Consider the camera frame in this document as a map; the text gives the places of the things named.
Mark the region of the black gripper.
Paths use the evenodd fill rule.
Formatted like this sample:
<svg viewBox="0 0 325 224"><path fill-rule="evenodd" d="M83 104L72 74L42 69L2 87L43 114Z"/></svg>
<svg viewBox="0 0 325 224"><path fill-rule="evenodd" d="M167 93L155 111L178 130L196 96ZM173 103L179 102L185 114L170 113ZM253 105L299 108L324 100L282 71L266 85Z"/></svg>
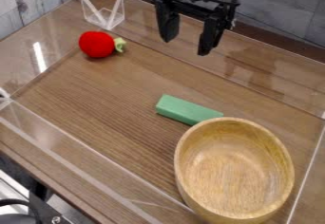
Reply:
<svg viewBox="0 0 325 224"><path fill-rule="evenodd" d="M179 14L205 20L198 54L206 56L218 46L225 29L236 25L238 0L154 0L162 40L169 43L179 34Z"/></svg>

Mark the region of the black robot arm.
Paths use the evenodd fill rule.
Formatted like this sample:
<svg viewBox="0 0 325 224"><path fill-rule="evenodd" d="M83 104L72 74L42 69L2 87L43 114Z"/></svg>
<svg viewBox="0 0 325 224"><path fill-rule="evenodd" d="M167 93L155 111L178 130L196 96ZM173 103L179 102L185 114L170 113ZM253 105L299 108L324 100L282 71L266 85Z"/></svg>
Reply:
<svg viewBox="0 0 325 224"><path fill-rule="evenodd" d="M218 46L225 30L236 26L238 0L153 0L162 40L169 43L179 34L181 15L204 22L198 55L206 56Z"/></svg>

